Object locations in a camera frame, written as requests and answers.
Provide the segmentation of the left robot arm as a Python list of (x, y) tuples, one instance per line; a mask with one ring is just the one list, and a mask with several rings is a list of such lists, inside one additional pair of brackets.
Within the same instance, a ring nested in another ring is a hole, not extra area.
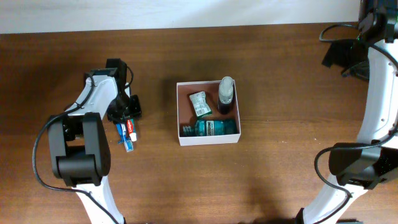
[(127, 125), (142, 115), (139, 99), (131, 94), (132, 70), (120, 58), (84, 74), (84, 89), (62, 114), (44, 126), (49, 138), (52, 172), (76, 193), (92, 223), (125, 223), (109, 186), (111, 153), (103, 118)]

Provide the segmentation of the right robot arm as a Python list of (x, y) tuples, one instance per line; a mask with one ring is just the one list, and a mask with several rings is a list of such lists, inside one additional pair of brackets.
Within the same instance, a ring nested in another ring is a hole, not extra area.
[(336, 143), (329, 154), (330, 175), (317, 175), (324, 186), (295, 217), (296, 223), (338, 223), (360, 196), (397, 178), (397, 0), (360, 2), (355, 39), (325, 39), (330, 44), (322, 64), (338, 65), (344, 77), (367, 81), (363, 123), (356, 142)]

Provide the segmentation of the green white floss packet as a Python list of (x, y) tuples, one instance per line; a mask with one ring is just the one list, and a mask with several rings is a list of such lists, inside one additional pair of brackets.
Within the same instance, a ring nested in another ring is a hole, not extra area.
[(206, 102), (206, 93), (200, 91), (189, 96), (197, 118), (202, 118), (212, 114), (212, 110)]

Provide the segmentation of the purple liquid clear bottle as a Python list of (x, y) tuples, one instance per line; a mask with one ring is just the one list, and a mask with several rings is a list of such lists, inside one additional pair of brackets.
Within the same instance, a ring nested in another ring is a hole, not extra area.
[(221, 114), (228, 114), (233, 109), (234, 80), (224, 77), (218, 88), (218, 111)]

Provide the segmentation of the teal mouthwash bottle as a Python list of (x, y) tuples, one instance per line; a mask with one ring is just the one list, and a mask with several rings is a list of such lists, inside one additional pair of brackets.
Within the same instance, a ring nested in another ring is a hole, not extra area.
[(184, 137), (222, 136), (237, 134), (238, 129), (234, 119), (204, 120), (199, 119), (193, 126), (183, 126)]

